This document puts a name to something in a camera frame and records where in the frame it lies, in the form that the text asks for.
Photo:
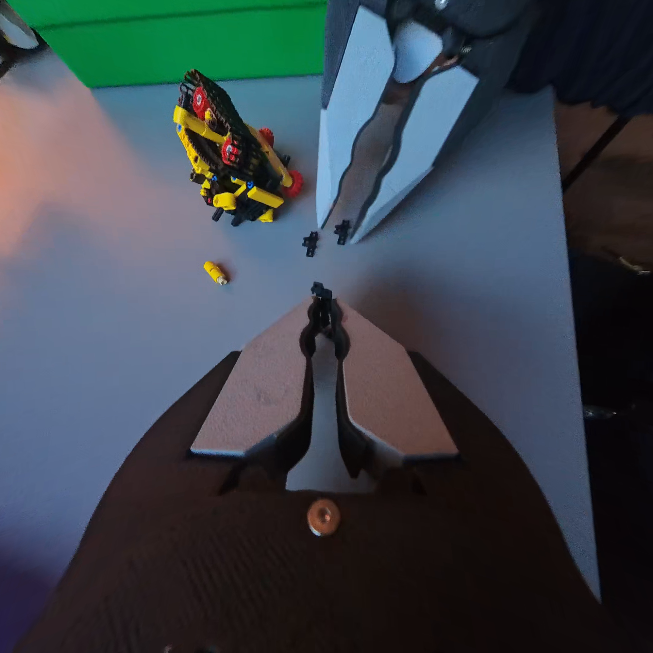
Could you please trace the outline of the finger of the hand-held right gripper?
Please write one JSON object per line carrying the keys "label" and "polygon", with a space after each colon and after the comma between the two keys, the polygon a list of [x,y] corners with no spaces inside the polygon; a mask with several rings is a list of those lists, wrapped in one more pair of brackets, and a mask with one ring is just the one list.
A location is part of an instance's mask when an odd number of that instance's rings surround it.
{"label": "finger of the hand-held right gripper", "polygon": [[460,65],[416,81],[387,159],[350,233],[352,244],[369,235],[431,172],[478,83],[478,77]]}
{"label": "finger of the hand-held right gripper", "polygon": [[387,7],[327,5],[315,187],[320,229],[337,205],[356,142],[395,69]]}

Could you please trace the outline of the torn lego packaging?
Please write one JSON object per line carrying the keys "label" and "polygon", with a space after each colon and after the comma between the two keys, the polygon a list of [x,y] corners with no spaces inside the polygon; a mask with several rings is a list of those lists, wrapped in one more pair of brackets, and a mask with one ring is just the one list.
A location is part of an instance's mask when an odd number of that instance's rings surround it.
{"label": "torn lego packaging", "polygon": [[7,1],[1,1],[1,44],[20,51],[32,51],[39,47],[35,32]]}

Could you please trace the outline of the black table leg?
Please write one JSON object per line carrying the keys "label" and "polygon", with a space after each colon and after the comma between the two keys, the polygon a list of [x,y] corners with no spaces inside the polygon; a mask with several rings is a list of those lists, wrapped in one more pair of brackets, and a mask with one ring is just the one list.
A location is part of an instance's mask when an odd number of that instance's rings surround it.
{"label": "black table leg", "polygon": [[576,183],[576,181],[584,174],[584,172],[599,158],[600,154],[614,141],[624,128],[631,121],[631,118],[618,116],[600,135],[600,137],[592,144],[592,146],[581,156],[575,166],[567,173],[562,180],[561,189],[562,194],[567,191]]}

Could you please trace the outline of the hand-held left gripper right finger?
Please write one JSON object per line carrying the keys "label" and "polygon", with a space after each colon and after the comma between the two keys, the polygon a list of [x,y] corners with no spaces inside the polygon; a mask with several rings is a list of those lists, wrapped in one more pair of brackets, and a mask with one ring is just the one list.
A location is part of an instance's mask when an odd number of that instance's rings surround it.
{"label": "hand-held left gripper right finger", "polygon": [[407,349],[332,300],[338,444],[351,478],[453,460],[459,450]]}

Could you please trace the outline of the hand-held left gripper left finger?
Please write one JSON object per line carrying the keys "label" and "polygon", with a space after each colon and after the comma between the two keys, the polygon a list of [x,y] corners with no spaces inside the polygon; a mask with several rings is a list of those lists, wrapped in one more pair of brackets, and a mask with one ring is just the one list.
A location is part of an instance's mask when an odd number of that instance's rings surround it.
{"label": "hand-held left gripper left finger", "polygon": [[307,453],[314,408],[315,317],[308,298],[249,342],[200,427],[190,451],[287,474]]}

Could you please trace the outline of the green plastic bin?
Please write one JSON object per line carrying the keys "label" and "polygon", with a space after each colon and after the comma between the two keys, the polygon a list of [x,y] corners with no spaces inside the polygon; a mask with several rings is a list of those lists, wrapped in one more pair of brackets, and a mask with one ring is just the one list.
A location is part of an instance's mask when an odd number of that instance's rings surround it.
{"label": "green plastic bin", "polygon": [[326,1],[9,1],[89,88],[322,73]]}

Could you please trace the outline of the yellow lego tracked vehicle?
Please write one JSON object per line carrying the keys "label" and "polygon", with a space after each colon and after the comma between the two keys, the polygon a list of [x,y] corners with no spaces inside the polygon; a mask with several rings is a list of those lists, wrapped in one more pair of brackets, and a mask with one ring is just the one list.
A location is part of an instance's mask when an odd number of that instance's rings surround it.
{"label": "yellow lego tracked vehicle", "polygon": [[179,92],[175,132],[212,220],[227,216],[233,227],[273,223],[304,185],[301,173],[290,169],[290,155],[275,148],[270,129],[246,123],[224,88],[199,70],[184,74]]}

